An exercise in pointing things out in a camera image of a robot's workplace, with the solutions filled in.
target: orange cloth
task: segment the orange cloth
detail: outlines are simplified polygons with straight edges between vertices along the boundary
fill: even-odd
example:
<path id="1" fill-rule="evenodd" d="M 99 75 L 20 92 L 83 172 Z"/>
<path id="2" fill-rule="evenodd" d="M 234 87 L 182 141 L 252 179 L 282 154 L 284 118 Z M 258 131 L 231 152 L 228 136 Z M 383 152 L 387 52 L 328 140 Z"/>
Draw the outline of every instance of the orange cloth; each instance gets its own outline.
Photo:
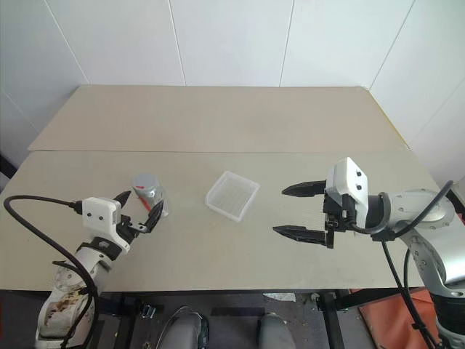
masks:
<path id="1" fill-rule="evenodd" d="M 427 290 L 414 292 L 413 303 L 436 341 L 436 313 Z M 413 319 L 402 297 L 396 296 L 360 308 L 376 347 L 386 349 L 427 349 L 420 332 L 412 328 Z"/>

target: white tile wall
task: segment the white tile wall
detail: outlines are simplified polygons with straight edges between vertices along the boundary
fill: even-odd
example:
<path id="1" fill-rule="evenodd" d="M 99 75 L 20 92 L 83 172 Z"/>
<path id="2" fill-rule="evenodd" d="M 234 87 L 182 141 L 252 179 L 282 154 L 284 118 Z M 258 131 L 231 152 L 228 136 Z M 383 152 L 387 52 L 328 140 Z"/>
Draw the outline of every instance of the white tile wall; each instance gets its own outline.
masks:
<path id="1" fill-rule="evenodd" d="M 0 93 L 0 149 L 16 167 L 28 156 L 28 146 L 39 133 L 8 96 Z"/>
<path id="2" fill-rule="evenodd" d="M 418 0 L 371 93 L 410 143 L 465 77 L 465 1 Z"/>
<path id="3" fill-rule="evenodd" d="M 412 0 L 295 0 L 282 86 L 369 88 Z"/>
<path id="4" fill-rule="evenodd" d="M 187 85 L 278 86 L 292 0 L 171 0 Z"/>
<path id="5" fill-rule="evenodd" d="M 1 0 L 0 47 L 1 88 L 37 130 L 86 83 L 44 1 Z"/>
<path id="6" fill-rule="evenodd" d="M 92 84 L 184 84 L 168 0 L 48 3 Z"/>
<path id="7" fill-rule="evenodd" d="M 465 175 L 465 80 L 411 146 L 439 185 Z"/>

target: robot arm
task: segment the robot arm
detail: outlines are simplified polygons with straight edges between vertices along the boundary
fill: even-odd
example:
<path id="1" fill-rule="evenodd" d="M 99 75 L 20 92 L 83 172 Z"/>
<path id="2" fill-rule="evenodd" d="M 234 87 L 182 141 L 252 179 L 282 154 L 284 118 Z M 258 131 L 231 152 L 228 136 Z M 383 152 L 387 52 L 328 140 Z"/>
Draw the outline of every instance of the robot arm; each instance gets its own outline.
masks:
<path id="1" fill-rule="evenodd" d="M 401 238 L 407 245 L 437 313 L 444 348 L 465 348 L 465 226 L 441 198 L 418 224 L 411 224 L 435 198 L 428 190 L 368 195 L 368 180 L 351 158 L 338 162 L 326 181 L 283 190 L 292 196 L 324 194 L 325 231 L 284 225 L 279 234 L 333 248 L 334 231 L 353 230 L 374 241 Z"/>
<path id="2" fill-rule="evenodd" d="M 129 252 L 131 242 L 140 233 L 150 233 L 154 229 L 163 210 L 163 201 L 159 201 L 151 209 L 145 223 L 133 225 L 130 217 L 121 214 L 121 207 L 130 193 L 121 193 L 113 200 L 87 198 L 75 203 L 61 201 L 82 214 L 84 226 L 91 231 L 92 240 L 82 243 L 73 258 L 92 278 L 92 287 L 95 286 L 95 289 L 89 289 L 89 282 L 85 282 L 81 277 L 84 274 L 76 267 L 77 263 L 73 264 L 70 260 L 54 262 L 60 267 L 54 278 L 52 292 L 39 313 L 36 348 L 76 348 L 84 345 L 89 339 L 92 325 L 98 317 L 98 295 L 105 288 L 108 274 L 113 269 L 113 262 L 120 254 Z M 16 219 L 17 214 L 9 202 L 18 198 L 57 202 L 54 199 L 37 197 L 7 198 L 5 207 Z"/>

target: clear plastic tray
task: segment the clear plastic tray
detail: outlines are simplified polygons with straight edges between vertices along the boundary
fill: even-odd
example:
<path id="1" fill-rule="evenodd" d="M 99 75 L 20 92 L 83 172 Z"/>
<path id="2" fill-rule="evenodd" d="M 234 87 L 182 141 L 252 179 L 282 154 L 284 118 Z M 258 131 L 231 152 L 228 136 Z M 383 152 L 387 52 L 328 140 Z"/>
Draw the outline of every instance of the clear plastic tray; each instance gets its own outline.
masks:
<path id="1" fill-rule="evenodd" d="M 206 205 L 240 222 L 259 188 L 260 184 L 226 171 L 206 194 Z"/>

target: transparent container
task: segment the transparent container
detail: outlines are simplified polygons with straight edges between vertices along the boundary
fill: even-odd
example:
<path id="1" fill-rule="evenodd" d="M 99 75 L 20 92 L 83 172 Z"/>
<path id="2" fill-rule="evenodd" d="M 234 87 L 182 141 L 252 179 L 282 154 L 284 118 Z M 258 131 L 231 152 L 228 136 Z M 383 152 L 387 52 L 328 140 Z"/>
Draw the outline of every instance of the transparent container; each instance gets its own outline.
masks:
<path id="1" fill-rule="evenodd" d="M 148 211 L 163 200 L 161 216 L 166 217 L 168 215 L 169 206 L 166 191 L 156 176 L 150 173 L 138 174 L 132 179 L 132 188 Z"/>
<path id="2" fill-rule="evenodd" d="M 259 190 L 260 184 L 226 171 L 206 194 L 206 205 L 240 222 Z"/>

